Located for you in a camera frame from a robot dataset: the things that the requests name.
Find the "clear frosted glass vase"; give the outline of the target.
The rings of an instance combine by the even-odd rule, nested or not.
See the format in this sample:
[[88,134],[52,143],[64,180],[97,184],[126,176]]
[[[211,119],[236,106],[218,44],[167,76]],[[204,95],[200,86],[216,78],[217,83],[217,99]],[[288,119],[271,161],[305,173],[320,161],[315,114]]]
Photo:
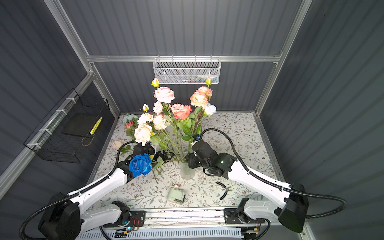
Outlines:
[[180,163],[180,175],[184,180],[191,180],[195,177],[195,170],[191,169],[187,160],[183,160]]

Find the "cream rose stem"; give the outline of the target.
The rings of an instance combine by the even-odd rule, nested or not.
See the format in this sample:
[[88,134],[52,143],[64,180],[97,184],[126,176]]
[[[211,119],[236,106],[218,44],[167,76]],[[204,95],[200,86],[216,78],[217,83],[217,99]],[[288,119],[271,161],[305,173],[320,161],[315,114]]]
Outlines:
[[169,158],[181,161],[177,145],[165,130],[157,130],[152,123],[139,124],[134,131],[135,141],[142,148],[157,147],[166,152]]

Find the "pink peony flower spray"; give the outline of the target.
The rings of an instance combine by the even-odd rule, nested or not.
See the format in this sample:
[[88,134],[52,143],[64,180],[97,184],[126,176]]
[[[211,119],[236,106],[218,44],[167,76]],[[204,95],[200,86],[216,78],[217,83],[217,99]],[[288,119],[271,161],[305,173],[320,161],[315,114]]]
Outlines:
[[179,113],[182,105],[172,105],[175,99],[174,91],[168,87],[161,87],[157,78],[153,79],[152,86],[155,88],[152,121],[154,134],[151,137],[153,143],[165,151],[175,155],[178,162],[186,162],[181,142],[182,132],[177,126],[181,119],[175,116]]

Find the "cream white flower spray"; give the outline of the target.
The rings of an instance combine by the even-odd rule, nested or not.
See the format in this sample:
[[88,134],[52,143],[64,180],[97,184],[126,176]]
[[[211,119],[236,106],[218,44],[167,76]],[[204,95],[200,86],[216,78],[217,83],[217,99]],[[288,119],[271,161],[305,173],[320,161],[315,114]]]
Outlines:
[[157,130],[165,130],[171,137],[171,134],[168,130],[171,128],[171,112],[169,110],[169,104],[162,103],[157,101],[154,104],[154,113],[150,114],[148,112],[149,108],[147,105],[143,106],[145,111],[138,119],[138,125],[143,123],[152,123]]

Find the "coral red rose stem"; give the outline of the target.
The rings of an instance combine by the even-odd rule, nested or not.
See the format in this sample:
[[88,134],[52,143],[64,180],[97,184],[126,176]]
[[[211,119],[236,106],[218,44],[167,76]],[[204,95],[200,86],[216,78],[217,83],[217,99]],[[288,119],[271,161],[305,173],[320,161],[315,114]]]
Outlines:
[[189,143],[193,139],[192,120],[189,118],[192,113],[192,108],[187,105],[174,104],[171,106],[170,110],[179,151],[179,159],[181,162],[186,163],[186,154],[184,153],[182,141]]

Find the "white blue rose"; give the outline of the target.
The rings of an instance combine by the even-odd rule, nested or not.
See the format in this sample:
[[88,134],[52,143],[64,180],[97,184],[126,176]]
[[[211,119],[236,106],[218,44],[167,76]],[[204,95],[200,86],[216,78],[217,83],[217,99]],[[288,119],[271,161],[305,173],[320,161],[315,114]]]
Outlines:
[[211,116],[213,114],[215,114],[217,112],[217,107],[214,106],[214,105],[211,105],[210,103],[208,103],[205,108],[204,108],[204,114],[206,116]]

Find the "orange pink peony spray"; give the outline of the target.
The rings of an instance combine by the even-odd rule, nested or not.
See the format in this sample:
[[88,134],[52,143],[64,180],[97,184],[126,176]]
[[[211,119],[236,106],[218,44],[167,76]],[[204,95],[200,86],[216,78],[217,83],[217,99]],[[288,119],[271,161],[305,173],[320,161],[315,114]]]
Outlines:
[[[206,85],[199,87],[190,97],[191,105],[193,108],[192,113],[189,116],[189,118],[192,120],[192,138],[194,134],[200,134],[202,132],[203,119],[208,117],[204,114],[204,108],[208,103],[210,103],[210,100],[213,97],[213,90],[210,88],[212,83],[213,82],[211,79],[207,79]],[[188,143],[188,154],[192,152],[192,140]]]

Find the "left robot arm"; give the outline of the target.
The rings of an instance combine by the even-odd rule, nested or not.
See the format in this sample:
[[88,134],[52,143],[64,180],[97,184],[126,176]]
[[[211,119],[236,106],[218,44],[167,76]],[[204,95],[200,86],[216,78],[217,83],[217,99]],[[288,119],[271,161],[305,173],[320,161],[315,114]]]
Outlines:
[[67,195],[58,193],[53,196],[40,210],[43,216],[38,225],[39,232],[48,240],[74,240],[84,232],[108,224],[134,230],[141,221],[121,201],[92,211],[89,208],[111,191],[150,173],[159,160],[169,161],[174,156],[167,151],[156,152],[150,144],[144,147],[137,144],[133,154],[124,161],[116,160],[113,169],[104,177]]

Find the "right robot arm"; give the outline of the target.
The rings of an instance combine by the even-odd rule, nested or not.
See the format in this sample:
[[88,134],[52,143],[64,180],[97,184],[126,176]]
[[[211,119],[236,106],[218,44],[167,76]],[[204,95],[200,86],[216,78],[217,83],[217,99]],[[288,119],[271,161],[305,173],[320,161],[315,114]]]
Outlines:
[[303,231],[309,201],[307,197],[290,194],[292,188],[288,183],[249,169],[238,158],[227,153],[218,154],[203,140],[193,142],[192,151],[187,156],[189,168],[201,167],[211,177],[235,181],[267,198],[263,204],[243,198],[233,215],[236,220],[244,224],[277,220],[293,232]]

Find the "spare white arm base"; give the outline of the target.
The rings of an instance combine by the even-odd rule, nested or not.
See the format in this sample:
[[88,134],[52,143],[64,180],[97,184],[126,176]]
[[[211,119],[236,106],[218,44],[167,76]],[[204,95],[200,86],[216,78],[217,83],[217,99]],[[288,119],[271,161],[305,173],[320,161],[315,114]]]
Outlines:
[[129,218],[130,208],[120,201],[114,201],[106,207],[84,212],[81,215],[83,223],[80,234],[106,224],[124,226]]

